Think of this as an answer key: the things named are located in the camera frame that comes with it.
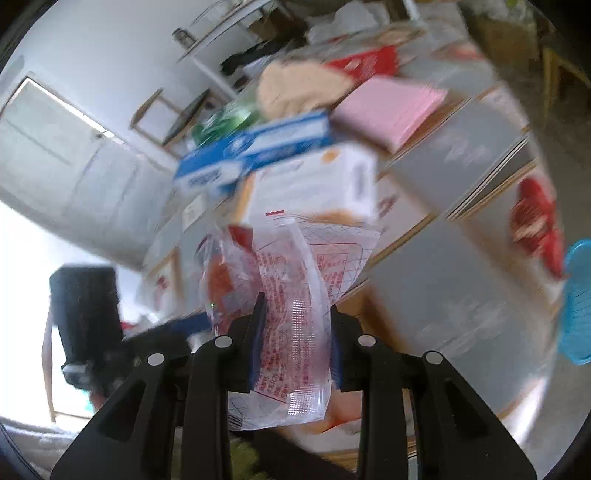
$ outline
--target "red object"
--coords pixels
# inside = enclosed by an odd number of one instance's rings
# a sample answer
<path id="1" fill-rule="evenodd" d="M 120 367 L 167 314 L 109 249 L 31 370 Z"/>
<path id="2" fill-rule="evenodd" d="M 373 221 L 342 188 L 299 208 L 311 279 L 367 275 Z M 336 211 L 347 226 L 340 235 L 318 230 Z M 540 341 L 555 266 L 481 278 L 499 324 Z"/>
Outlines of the red object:
<path id="1" fill-rule="evenodd" d="M 338 68 L 363 83 L 374 75 L 395 75 L 398 71 L 398 56 L 396 48 L 388 45 L 333 60 L 327 65 Z"/>
<path id="2" fill-rule="evenodd" d="M 542 260 L 555 278 L 564 276 L 564 242 L 558 229 L 552 230 L 542 245 Z"/>
<path id="3" fill-rule="evenodd" d="M 511 210 L 511 234 L 526 254 L 541 257 L 553 277 L 564 276 L 564 245 L 556 228 L 556 203 L 534 177 L 519 183 L 519 199 Z"/>

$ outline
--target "cardboard box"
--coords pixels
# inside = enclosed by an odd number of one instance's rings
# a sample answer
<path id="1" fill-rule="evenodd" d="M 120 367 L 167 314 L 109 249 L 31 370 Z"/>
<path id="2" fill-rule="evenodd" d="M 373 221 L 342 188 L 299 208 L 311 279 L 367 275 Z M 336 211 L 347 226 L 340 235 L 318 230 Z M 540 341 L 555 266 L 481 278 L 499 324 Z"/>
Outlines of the cardboard box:
<path id="1" fill-rule="evenodd" d="M 285 213 L 350 225 L 376 216 L 377 155 L 357 142 L 314 150 L 254 172 L 241 187 L 236 223 Z"/>
<path id="2" fill-rule="evenodd" d="M 527 70 L 530 60 L 540 58 L 534 22 L 519 25 L 481 15 L 468 15 L 466 23 L 486 56 L 497 65 Z"/>
<path id="3" fill-rule="evenodd" d="M 257 125 L 200 148 L 181 160 L 174 181 L 185 193 L 236 182 L 249 171 L 330 145 L 326 111 Z"/>

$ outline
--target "blue plastic basket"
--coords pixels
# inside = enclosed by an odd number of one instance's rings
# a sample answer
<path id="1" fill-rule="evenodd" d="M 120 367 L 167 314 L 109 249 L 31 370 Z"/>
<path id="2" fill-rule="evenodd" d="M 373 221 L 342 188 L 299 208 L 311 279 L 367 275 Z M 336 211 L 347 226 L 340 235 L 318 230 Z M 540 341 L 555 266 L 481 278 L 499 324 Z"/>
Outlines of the blue plastic basket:
<path id="1" fill-rule="evenodd" d="M 572 363 L 583 365 L 591 361 L 591 239 L 575 243 L 565 265 L 560 350 Z"/>

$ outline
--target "table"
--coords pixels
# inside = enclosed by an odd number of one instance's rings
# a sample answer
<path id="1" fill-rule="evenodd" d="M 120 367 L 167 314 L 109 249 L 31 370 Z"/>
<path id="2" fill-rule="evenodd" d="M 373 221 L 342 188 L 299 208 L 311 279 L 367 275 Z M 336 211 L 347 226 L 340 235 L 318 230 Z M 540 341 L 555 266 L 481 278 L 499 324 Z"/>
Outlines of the table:
<path id="1" fill-rule="evenodd" d="M 551 261 L 516 245 L 511 219 L 518 203 L 533 201 L 523 193 L 528 184 L 551 202 L 556 194 L 527 116 L 455 27 L 450 7 L 442 8 L 441 17 L 430 12 L 425 32 L 398 47 L 400 75 L 455 95 L 396 154 L 382 152 L 378 200 L 397 207 L 383 212 L 384 244 L 358 281 L 356 313 L 402 351 L 442 351 L 523 445 L 556 361 L 563 281 Z M 187 226 L 181 204 L 145 269 L 176 249 L 184 308 L 194 309 L 194 250 L 215 215 L 202 212 Z M 400 222 L 403 228 L 391 228 Z M 560 226 L 552 231 L 559 235 Z M 355 428 L 339 427 L 293 438 L 336 460 L 359 441 Z"/>

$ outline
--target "red bag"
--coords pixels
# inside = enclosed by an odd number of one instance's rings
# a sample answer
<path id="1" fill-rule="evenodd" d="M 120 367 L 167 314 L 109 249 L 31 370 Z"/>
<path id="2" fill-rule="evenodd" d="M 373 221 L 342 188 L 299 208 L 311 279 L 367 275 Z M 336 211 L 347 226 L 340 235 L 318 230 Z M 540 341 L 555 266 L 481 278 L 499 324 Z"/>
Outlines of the red bag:
<path id="1" fill-rule="evenodd" d="M 342 70 L 363 83 L 376 74 L 395 75 L 398 71 L 398 56 L 393 45 L 356 53 L 327 63 Z"/>

